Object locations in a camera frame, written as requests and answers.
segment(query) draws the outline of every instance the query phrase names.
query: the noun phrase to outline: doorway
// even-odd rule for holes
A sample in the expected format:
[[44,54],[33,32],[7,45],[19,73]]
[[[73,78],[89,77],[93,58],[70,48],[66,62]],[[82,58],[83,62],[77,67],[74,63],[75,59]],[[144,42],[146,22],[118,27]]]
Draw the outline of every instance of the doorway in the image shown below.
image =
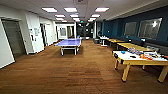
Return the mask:
[[19,22],[2,19],[2,24],[14,58],[26,54]]
[[77,23],[77,35],[93,38],[93,23]]
[[44,47],[47,46],[47,38],[46,38],[46,32],[45,32],[45,24],[40,24],[41,27],[41,33],[42,33],[42,38],[43,38],[43,44]]

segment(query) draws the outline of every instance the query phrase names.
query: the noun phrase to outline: ping pong table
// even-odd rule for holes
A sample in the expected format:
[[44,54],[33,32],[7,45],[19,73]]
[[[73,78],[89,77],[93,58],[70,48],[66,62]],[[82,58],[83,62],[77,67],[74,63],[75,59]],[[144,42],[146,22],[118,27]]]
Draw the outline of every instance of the ping pong table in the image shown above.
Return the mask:
[[69,38],[69,39],[64,39],[54,46],[60,46],[61,47],[61,54],[64,55],[64,50],[65,49],[74,49],[75,50],[75,55],[79,51],[79,47],[81,45],[81,40],[80,38]]

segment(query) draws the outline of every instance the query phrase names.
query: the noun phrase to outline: fluorescent light panel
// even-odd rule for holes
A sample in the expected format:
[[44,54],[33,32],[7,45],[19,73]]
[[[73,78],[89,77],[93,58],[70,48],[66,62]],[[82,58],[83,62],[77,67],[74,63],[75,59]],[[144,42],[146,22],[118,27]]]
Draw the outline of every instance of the fluorescent light panel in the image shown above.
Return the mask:
[[64,8],[67,12],[77,12],[76,8]]
[[56,14],[56,17],[65,17],[63,14]]
[[93,14],[92,17],[100,17],[99,14]]
[[78,17],[77,14],[71,14],[70,16],[71,16],[71,17]]
[[102,8],[97,8],[95,11],[96,12],[105,12],[107,11],[109,8],[105,8],[105,7],[102,7]]
[[[79,20],[79,18],[73,18],[74,20]],[[80,21],[80,20],[79,20]]]
[[67,22],[67,20],[62,20],[62,22]]
[[88,22],[93,22],[93,20],[88,20]]
[[42,9],[47,12],[57,12],[57,10],[55,8],[42,8]]
[[96,20],[96,18],[90,18],[90,20]]
[[56,18],[57,20],[64,20],[63,18]]

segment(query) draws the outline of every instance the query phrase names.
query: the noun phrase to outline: blue wall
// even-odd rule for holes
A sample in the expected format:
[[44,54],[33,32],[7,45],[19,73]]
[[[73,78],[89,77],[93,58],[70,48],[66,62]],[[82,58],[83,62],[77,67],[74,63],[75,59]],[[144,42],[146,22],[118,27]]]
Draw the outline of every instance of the blue wall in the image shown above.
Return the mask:
[[126,37],[124,36],[125,24],[128,22],[137,22],[135,36],[129,37],[129,38],[140,40],[140,38],[136,37],[138,35],[140,22],[143,20],[150,20],[150,19],[157,19],[157,18],[162,18],[162,22],[161,22],[156,40],[166,42],[168,41],[167,40],[168,39],[168,6],[143,12],[137,15],[129,16],[123,19],[104,21],[103,22],[104,26],[102,31],[104,35],[110,38],[112,38],[112,36]]
[[103,21],[103,35],[112,38],[113,36],[121,36],[122,19],[115,19],[112,21]]

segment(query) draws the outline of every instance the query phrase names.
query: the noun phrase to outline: wood table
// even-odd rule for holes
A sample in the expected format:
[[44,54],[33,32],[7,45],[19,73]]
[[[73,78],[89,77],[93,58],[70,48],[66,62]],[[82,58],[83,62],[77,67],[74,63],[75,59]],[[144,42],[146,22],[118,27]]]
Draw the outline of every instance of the wood table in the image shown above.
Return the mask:
[[118,39],[107,39],[107,40],[110,41],[110,46],[111,46],[111,43],[122,43],[122,42],[125,42],[125,41],[118,40]]
[[122,54],[121,51],[113,51],[112,54],[116,58],[115,69],[118,68],[118,63],[126,65],[126,68],[124,69],[122,81],[126,81],[128,76],[128,71],[131,65],[163,65],[164,67],[158,79],[159,82],[163,82],[167,75],[168,60],[164,58],[158,58],[158,60],[147,60],[147,59],[139,58],[139,55],[135,55],[127,51],[125,52],[125,54]]
[[142,46],[139,46],[139,45],[135,45],[135,44],[132,44],[132,43],[117,43],[117,50],[118,50],[118,46],[122,46],[122,47],[125,47],[125,48],[135,48],[136,50],[139,50],[139,51],[153,51],[151,49],[148,49],[148,48],[145,48],[145,47],[142,47]]

